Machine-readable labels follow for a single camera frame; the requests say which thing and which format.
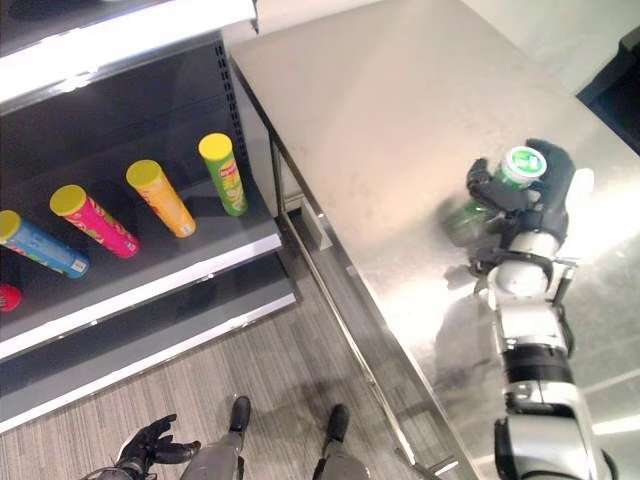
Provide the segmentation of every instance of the store shelf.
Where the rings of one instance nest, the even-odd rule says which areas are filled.
[[[24,300],[0,316],[0,361],[279,248],[277,227],[250,175],[244,184],[249,210],[241,217],[225,214],[211,181],[181,192],[197,222],[185,239],[175,238],[142,202],[116,215],[130,218],[123,223],[138,235],[140,252],[123,260],[89,240],[91,268],[78,280],[3,253],[19,262]]]
[[[0,110],[15,111],[255,19],[251,0],[2,0]]]
[[[271,254],[0,365],[0,433],[295,302]]]

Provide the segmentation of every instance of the stainless steel table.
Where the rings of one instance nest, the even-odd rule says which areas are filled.
[[[572,360],[621,478],[640,458],[640,159],[490,25],[456,0],[388,1],[237,46],[232,57],[277,148],[328,220],[391,331],[444,406],[476,471],[496,476],[500,363],[467,252],[438,210],[464,196],[471,161],[528,137],[595,172],[567,254]]]

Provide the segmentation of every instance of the green container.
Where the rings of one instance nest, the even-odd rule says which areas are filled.
[[[547,171],[547,160],[537,150],[530,147],[518,146],[500,162],[496,176],[511,185],[514,190],[522,190]]]
[[[242,215],[248,204],[231,139],[223,133],[211,133],[200,140],[198,151],[204,158],[225,211],[233,217]]]
[[[514,190],[522,190],[540,178],[546,170],[547,161],[540,152],[530,147],[517,146],[509,150],[500,162],[495,177]],[[485,224],[495,215],[496,212],[471,199],[446,219],[444,228],[455,245],[467,245],[482,235]]]

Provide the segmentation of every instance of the floor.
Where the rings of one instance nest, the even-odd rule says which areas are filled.
[[[395,452],[359,366],[293,252],[288,248],[282,258],[297,305],[7,432],[0,437],[0,478],[80,478],[112,464],[130,433],[171,412],[178,414],[176,441],[215,441],[225,432],[233,396],[241,394],[254,407],[244,451],[247,480],[310,479],[336,402],[351,409],[346,446],[372,478],[419,478]],[[414,430],[427,437],[423,443],[438,444],[428,425]],[[160,479],[173,480],[184,466],[153,468]]]

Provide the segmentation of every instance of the metal bar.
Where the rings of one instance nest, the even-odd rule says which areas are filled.
[[[395,436],[396,441],[398,442],[402,455],[418,473],[420,473],[422,476],[424,476],[428,480],[440,480],[440,477],[435,475],[431,471],[431,469],[425,469],[424,467],[421,467],[416,462],[416,457],[413,452],[413,448],[411,447],[409,440],[407,439],[404,431],[402,430],[400,422],[398,421],[396,415],[393,413],[393,409],[391,408],[391,405],[389,404],[387,397],[382,391],[382,388],[380,387],[373,371],[371,370],[371,367],[369,367],[369,364],[367,363],[366,359],[362,355],[362,352],[360,351],[360,348],[358,347],[355,339],[353,338],[353,335],[351,334],[349,327],[347,327],[345,320],[342,314],[340,313],[340,309],[338,308],[338,305],[334,301],[333,296],[331,295],[331,292],[329,291],[329,288],[327,287],[327,284],[324,281],[324,278],[322,278],[322,274],[320,273],[315,262],[313,261],[313,257],[309,253],[309,250],[307,250],[307,247],[305,246],[304,242],[302,241],[302,238],[298,234],[298,231],[296,230],[296,227],[293,225],[293,222],[289,218],[289,215],[287,215],[287,212],[284,209],[284,198],[282,196],[282,183],[281,183],[282,169],[280,165],[280,155],[279,155],[278,147],[275,145],[271,137],[269,138],[269,143],[271,145],[271,149],[270,149],[271,156],[272,156],[271,161],[274,167],[273,174],[274,174],[274,180],[276,182],[276,200],[278,202],[278,214],[281,220],[287,226],[287,228],[291,233],[291,236],[295,240],[295,243],[298,246],[298,249],[300,250],[302,257],[305,263],[307,264],[309,271],[311,272],[311,276],[313,277],[316,285],[318,286],[318,289],[320,290],[320,293],[322,294],[325,302],[327,303],[327,306],[331,310],[331,313],[333,314],[333,317],[336,320],[336,323],[338,324],[338,327],[340,328],[340,331],[342,332],[344,339],[347,341],[347,344],[349,345],[349,349],[351,350],[351,353],[353,354],[356,361],[358,362],[358,365],[360,366],[360,369],[362,370],[362,373],[365,376],[367,384],[371,388],[371,391],[374,397],[376,398],[376,400],[378,401],[378,404],[382,408],[382,411],[387,419],[387,422],[389,422],[393,435]]]

